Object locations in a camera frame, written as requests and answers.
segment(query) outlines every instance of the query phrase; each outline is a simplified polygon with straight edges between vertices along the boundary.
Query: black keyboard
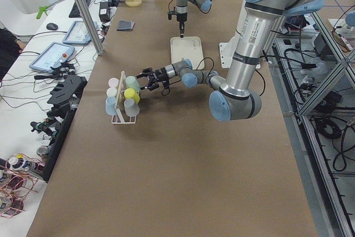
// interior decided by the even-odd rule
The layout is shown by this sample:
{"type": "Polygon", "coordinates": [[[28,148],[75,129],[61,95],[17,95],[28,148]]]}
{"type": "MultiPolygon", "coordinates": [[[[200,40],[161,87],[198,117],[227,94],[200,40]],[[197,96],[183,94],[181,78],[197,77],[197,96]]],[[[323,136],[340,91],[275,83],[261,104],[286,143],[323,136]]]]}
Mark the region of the black keyboard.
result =
{"type": "MultiPolygon", "coordinates": [[[[85,2],[87,3],[88,6],[90,5],[90,1],[91,0],[85,0],[85,2]]],[[[79,8],[78,8],[77,4],[74,3],[73,8],[69,14],[69,18],[79,18],[79,17],[81,17],[79,8]]]]}

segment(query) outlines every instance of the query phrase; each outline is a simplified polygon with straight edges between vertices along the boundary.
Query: yellow cup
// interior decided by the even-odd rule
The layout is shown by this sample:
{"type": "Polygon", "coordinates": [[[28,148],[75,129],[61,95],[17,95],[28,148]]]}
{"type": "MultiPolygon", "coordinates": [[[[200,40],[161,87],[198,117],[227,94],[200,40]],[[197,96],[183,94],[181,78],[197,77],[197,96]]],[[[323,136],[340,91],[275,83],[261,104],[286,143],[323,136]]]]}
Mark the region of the yellow cup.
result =
{"type": "Polygon", "coordinates": [[[140,100],[140,97],[139,95],[137,94],[137,92],[132,89],[132,88],[128,88],[124,91],[124,98],[125,99],[129,99],[129,98],[133,98],[133,100],[138,104],[139,103],[139,100],[140,100]]]}

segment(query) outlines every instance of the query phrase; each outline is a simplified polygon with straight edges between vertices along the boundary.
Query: white desk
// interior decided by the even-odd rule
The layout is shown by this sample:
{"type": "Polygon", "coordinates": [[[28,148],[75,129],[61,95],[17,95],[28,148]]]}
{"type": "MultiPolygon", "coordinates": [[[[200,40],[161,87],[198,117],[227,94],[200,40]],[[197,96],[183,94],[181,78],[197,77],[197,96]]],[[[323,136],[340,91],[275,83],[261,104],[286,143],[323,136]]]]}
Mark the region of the white desk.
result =
{"type": "MultiPolygon", "coordinates": [[[[68,18],[73,3],[74,0],[66,0],[57,4],[50,12],[49,16],[44,20],[37,33],[47,32],[46,25],[49,22],[57,24],[59,27],[58,31],[67,31],[74,21],[81,21],[81,18],[68,18]]],[[[94,4],[94,0],[92,0],[89,10],[93,17],[93,21],[100,24],[99,4],[94,4]]],[[[24,51],[41,53],[52,42],[61,43],[64,36],[65,34],[59,34],[55,31],[52,33],[40,34],[35,36],[28,43],[24,51]]],[[[83,47],[81,46],[75,47],[74,54],[78,53],[82,48],[83,47]]],[[[22,79],[13,79],[12,77],[20,77],[32,72],[29,68],[29,64],[35,60],[36,57],[36,54],[24,53],[17,59],[8,74],[3,78],[3,86],[0,88],[1,95],[20,98],[39,97],[37,100],[5,98],[5,100],[14,107],[31,101],[37,101],[38,105],[44,110],[49,110],[52,107],[52,105],[47,104],[47,100],[50,97],[49,92],[59,81],[47,79],[47,83],[52,82],[50,84],[37,81],[34,92],[34,79],[32,75],[22,79]]],[[[92,44],[87,45],[77,56],[77,63],[75,64],[77,75],[85,76],[88,80],[91,74],[90,70],[94,67],[96,57],[97,54],[94,46],[92,44]]],[[[38,105],[36,103],[31,103],[13,109],[9,107],[5,101],[0,101],[0,132],[2,136],[0,158],[8,159],[10,155],[15,153],[24,153],[29,157],[38,158],[36,151],[37,148],[41,146],[43,134],[32,133],[30,123],[32,121],[41,122],[47,117],[46,111],[41,110],[38,105]]],[[[45,188],[46,183],[39,181],[34,188],[38,193],[31,192],[24,201],[24,212],[11,219],[0,218],[1,236],[26,236],[45,188]]]]}

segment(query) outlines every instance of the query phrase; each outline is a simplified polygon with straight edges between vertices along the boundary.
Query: person's hand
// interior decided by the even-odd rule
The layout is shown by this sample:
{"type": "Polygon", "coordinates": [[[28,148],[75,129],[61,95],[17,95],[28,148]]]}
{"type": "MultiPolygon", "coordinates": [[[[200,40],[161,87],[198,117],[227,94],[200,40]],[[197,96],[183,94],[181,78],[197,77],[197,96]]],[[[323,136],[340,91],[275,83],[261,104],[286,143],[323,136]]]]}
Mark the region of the person's hand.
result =
{"type": "Polygon", "coordinates": [[[16,41],[16,43],[18,44],[18,46],[20,47],[20,50],[18,51],[18,53],[22,53],[24,48],[26,47],[26,44],[23,43],[21,40],[16,41]]]}

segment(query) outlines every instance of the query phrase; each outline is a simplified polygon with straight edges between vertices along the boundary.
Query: black mouse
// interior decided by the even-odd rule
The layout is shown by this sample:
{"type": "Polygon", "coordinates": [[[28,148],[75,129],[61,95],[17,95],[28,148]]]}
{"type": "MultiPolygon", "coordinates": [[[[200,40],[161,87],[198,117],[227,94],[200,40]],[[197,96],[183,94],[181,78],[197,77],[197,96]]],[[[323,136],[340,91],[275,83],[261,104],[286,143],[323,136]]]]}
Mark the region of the black mouse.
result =
{"type": "Polygon", "coordinates": [[[51,31],[56,31],[56,30],[58,30],[58,25],[56,25],[53,22],[50,22],[47,24],[46,28],[51,31]]]}

